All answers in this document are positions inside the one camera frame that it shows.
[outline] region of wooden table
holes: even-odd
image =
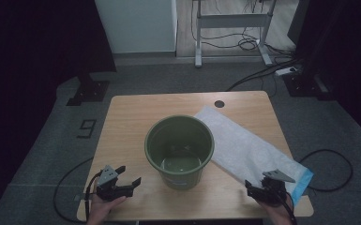
[[[225,103],[216,108],[215,102]],[[212,161],[201,182],[187,191],[167,187],[147,161],[144,139],[158,120],[174,114],[195,115],[210,106],[292,156],[267,94],[263,91],[220,92],[113,97],[86,182],[105,165],[127,166],[117,185],[129,185],[138,177],[142,184],[115,208],[108,220],[264,218],[264,210],[239,183]],[[313,209],[308,196],[296,206],[297,217],[309,217]],[[85,220],[84,203],[77,217]]]

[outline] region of human hand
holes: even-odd
[[[256,201],[267,212],[275,225],[292,225],[291,217],[283,205],[271,206],[264,202]],[[293,208],[292,199],[287,195],[286,203]]]
[[[110,213],[112,209],[114,209],[118,204],[124,202],[127,197],[122,196],[117,198],[111,202],[104,202],[100,197],[96,194],[97,182],[98,178],[95,180],[94,194],[92,197],[92,205],[90,209],[89,219],[87,220],[87,225],[98,225],[102,224]]]

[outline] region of power strip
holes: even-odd
[[[297,72],[297,69],[295,67],[287,67],[287,68],[277,70],[276,75],[277,76],[290,75],[295,72]]]

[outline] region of white wall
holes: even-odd
[[[175,51],[175,0],[95,1],[113,53]]]

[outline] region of gray carpet floor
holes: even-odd
[[[116,73],[93,73],[94,80],[110,81],[102,102],[66,106],[79,82],[76,78],[57,88],[57,100],[34,146],[16,172],[0,202],[0,224],[72,224],[53,208],[57,183],[68,171],[92,157],[108,111],[110,100],[119,95],[218,92],[254,71],[262,62],[137,64],[125,63]],[[272,96],[285,138],[295,160],[318,149],[333,149],[353,164],[353,179],[344,188],[330,193],[307,190],[314,215],[301,217],[299,224],[361,224],[361,127],[336,101],[315,97],[290,97],[280,77],[267,76],[243,83],[234,91],[264,90]],[[96,119],[90,139],[80,139],[88,130],[83,120]],[[350,172],[338,155],[321,153],[304,163],[314,173],[311,184],[334,188]],[[78,198],[83,192],[91,161],[71,173],[57,192],[57,207],[67,218],[76,219]]]

